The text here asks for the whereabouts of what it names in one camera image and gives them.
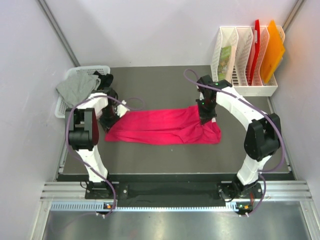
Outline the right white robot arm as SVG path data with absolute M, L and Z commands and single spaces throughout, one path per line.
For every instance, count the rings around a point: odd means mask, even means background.
M 198 113 L 202 125 L 217 116 L 216 106 L 225 108 L 244 127 L 245 159 L 231 184 L 220 190 L 221 198 L 229 201 L 245 198 L 258 181 L 258 174 L 266 162 L 281 146 L 281 121 L 275 113 L 266 114 L 250 104 L 227 80 L 214 82 L 209 75 L 197 82 L 200 97 L 197 99 Z

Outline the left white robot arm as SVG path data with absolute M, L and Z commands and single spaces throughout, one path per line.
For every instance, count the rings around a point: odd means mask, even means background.
M 118 94 L 111 87 L 94 90 L 89 97 L 65 110 L 65 142 L 88 172 L 86 199 L 111 199 L 115 188 L 98 149 L 98 122 L 105 131 L 120 119 Z

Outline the magenta t shirt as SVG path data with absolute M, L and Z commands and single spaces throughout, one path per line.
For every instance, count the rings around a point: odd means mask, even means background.
M 106 142 L 148 145 L 219 144 L 221 129 L 210 120 L 201 124 L 198 107 L 130 111 L 106 133 Z

